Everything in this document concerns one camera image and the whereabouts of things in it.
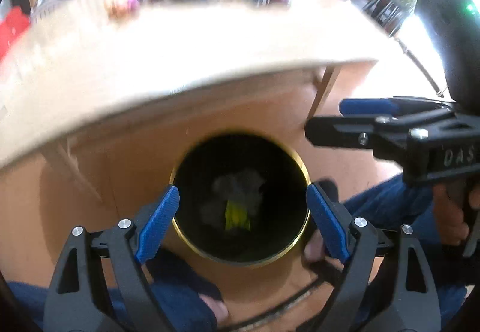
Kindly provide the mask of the person's right hand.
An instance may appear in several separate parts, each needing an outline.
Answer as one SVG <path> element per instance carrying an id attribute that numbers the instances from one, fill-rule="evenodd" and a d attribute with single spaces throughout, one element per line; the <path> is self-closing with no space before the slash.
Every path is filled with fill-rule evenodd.
<path id="1" fill-rule="evenodd" d="M 434 185 L 433 217 L 442 244 L 459 246 L 470 234 L 462 206 L 452 201 L 445 185 Z"/>

